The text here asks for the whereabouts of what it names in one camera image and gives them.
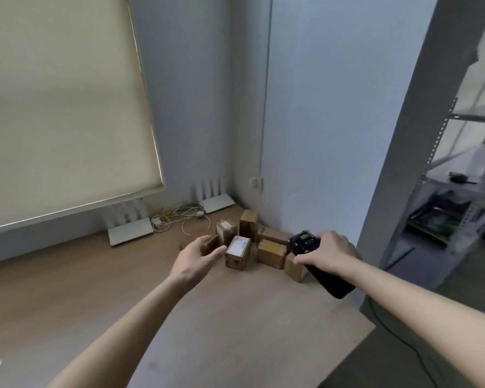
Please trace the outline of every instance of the small cardboard box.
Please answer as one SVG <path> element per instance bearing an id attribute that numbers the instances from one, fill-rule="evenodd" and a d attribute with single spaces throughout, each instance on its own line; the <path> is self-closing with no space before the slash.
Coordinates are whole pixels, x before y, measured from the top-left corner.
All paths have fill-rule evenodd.
<path id="1" fill-rule="evenodd" d="M 249 238 L 252 240 L 252 242 L 255 242 L 258 226 L 259 213 L 257 211 L 246 209 L 242 213 L 239 222 L 239 235 L 241 237 Z"/>
<path id="2" fill-rule="evenodd" d="M 309 272 L 304 265 L 295 264 L 295 255 L 290 253 L 285 258 L 284 271 L 292 280 L 301 282 Z"/>
<path id="3" fill-rule="evenodd" d="M 219 244 L 228 246 L 237 235 L 239 228 L 230 219 L 221 219 L 216 222 L 216 231 L 219 236 Z"/>
<path id="4" fill-rule="evenodd" d="M 259 242 L 257 261 L 274 268 L 283 269 L 287 248 L 276 242 L 262 240 Z"/>
<path id="5" fill-rule="evenodd" d="M 287 246 L 287 241 L 293 236 L 291 233 L 287 233 L 281 230 L 275 230 L 274 228 L 259 226 L 259 231 L 257 232 L 257 243 L 262 240 L 268 240 L 276 242 L 280 245 Z"/>
<path id="6" fill-rule="evenodd" d="M 243 271 L 250 257 L 250 245 L 249 238 L 236 235 L 224 255 L 226 266 Z"/>
<path id="7" fill-rule="evenodd" d="M 207 254 L 211 254 L 215 248 L 221 246 L 219 243 L 219 236 L 217 235 L 212 235 L 212 234 L 200 234 L 200 235 L 194 235 L 194 236 L 186 236 L 178 245 L 180 250 L 184 250 L 188 244 L 190 244 L 192 241 L 194 241 L 196 238 L 202 236 L 202 235 L 210 235 L 212 238 L 210 241 L 207 242 L 207 246 L 205 250 L 202 251 L 201 255 L 206 256 Z"/>

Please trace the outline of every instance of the right hand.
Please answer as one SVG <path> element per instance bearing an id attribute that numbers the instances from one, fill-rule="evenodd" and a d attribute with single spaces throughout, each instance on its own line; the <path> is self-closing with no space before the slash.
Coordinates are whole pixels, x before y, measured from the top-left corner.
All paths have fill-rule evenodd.
<path id="1" fill-rule="evenodd" d="M 356 259 L 362 260 L 347 237 L 335 231 L 325 231 L 317 237 L 321 239 L 320 247 L 311 253 L 296 256 L 296 264 L 314 265 L 322 271 L 342 276 L 346 268 L 355 263 Z"/>

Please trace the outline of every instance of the black cable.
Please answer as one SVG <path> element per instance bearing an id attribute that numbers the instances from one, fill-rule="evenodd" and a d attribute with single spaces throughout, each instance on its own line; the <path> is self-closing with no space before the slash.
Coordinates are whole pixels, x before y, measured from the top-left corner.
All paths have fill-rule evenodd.
<path id="1" fill-rule="evenodd" d="M 418 350 L 414 346 L 410 345 L 407 341 L 405 341 L 402 338 L 400 338 L 399 336 L 397 336 L 390 328 L 388 328 L 386 326 L 385 323 L 383 323 L 381 321 L 381 319 L 379 318 L 379 316 L 377 316 L 377 313 L 375 312 L 375 309 L 374 309 L 373 304 L 372 304 L 372 299 L 370 297 L 368 297 L 368 304 L 370 305 L 370 310 L 372 311 L 373 316 L 375 317 L 375 319 L 377 321 L 379 321 L 379 323 L 383 326 L 383 328 L 385 330 L 387 330 L 388 332 L 390 332 L 400 342 L 404 343 L 406 346 L 408 346 L 410 349 L 412 349 L 415 352 L 415 354 L 417 354 L 418 361 L 420 362 L 420 365 L 422 366 L 422 369 L 424 370 L 424 372 L 426 373 L 426 375 L 428 376 L 428 378 L 431 380 L 431 383 L 433 384 L 433 386 L 435 388 L 439 388 L 439 386 L 436 383 L 435 379 L 433 378 L 433 376 L 431 375 L 431 373 L 428 371 L 428 369 L 426 367 L 426 364 L 424 364 L 424 361 L 422 360 L 422 357 L 420 356 L 420 353 L 418 352 Z"/>

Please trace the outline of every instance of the white cable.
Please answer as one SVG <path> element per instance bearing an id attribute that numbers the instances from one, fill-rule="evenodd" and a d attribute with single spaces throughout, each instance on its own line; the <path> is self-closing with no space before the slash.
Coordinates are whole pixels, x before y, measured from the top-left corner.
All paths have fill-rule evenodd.
<path id="1" fill-rule="evenodd" d="M 210 225 L 212 224 L 212 222 L 210 221 L 210 218 L 205 214 L 205 211 L 203 210 L 201 203 L 195 202 L 193 204 L 194 205 L 175 208 L 163 214 L 154 215 L 151 218 L 151 223 L 153 224 L 153 228 L 155 229 L 156 232 L 161 233 L 171 228 L 171 225 L 173 223 L 182 222 L 181 224 L 182 232 L 185 235 L 190 236 L 190 234 L 188 234 L 185 231 L 183 226 L 188 220 L 194 217 L 206 217 L 208 219 L 208 228 L 210 228 Z"/>

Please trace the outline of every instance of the left hand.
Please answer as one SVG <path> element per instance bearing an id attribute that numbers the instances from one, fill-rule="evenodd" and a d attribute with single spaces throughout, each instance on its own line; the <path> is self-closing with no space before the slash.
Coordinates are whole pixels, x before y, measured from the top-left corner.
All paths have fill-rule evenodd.
<path id="1" fill-rule="evenodd" d="M 212 236 L 204 235 L 196 238 L 195 241 L 187 245 L 182 250 L 169 276 L 175 277 L 179 280 L 184 280 L 187 285 L 187 291 L 192 290 L 203 278 L 208 274 L 216 261 L 220 259 L 226 252 L 226 246 L 222 245 L 211 254 L 201 256 L 201 250 L 206 247 L 206 243 Z"/>

